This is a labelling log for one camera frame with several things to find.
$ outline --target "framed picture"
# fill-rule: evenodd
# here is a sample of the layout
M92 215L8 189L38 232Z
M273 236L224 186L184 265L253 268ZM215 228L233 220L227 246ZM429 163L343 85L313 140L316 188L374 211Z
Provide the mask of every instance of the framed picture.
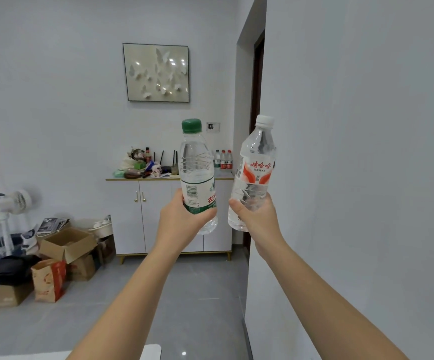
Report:
M189 47L123 43L129 101L189 102Z

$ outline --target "dark wooden door frame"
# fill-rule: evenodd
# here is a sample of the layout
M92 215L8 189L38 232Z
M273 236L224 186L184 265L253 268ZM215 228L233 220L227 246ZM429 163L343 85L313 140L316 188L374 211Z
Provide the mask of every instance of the dark wooden door frame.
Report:
M264 30L254 45L253 51L253 78L252 78L252 100L250 103L250 125L249 134L256 127L257 115L260 113L260 92L262 89L262 68L264 66L264 43L266 31ZM243 244L250 253L250 234L243 233Z

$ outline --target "bottle label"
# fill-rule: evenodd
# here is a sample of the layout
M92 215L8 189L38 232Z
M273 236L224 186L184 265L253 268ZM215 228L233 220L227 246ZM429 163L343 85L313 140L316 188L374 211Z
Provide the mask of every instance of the bottle label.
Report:
M240 156L238 170L235 178L245 183L269 184L275 159L262 154L250 153L248 156Z
M191 214L198 214L212 207L217 207L216 184L214 176L201 183L180 181L184 206Z

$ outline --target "green and white label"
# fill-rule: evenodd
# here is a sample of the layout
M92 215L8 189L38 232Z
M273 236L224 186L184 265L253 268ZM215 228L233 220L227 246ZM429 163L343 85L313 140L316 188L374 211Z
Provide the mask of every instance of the green and white label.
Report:
M180 184L182 185L184 206L191 214L195 215L217 206L214 176L200 183L189 183L181 180Z

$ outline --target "gray tile floor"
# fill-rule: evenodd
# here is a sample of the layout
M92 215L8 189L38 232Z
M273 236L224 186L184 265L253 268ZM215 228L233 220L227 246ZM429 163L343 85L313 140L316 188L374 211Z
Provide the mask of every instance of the gray tile floor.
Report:
M70 282L55 304L0 309L0 355L71 350L124 287L143 258L113 260L89 282ZM224 254L183 255L164 286L147 343L162 360L248 359L242 319L248 265L237 248Z

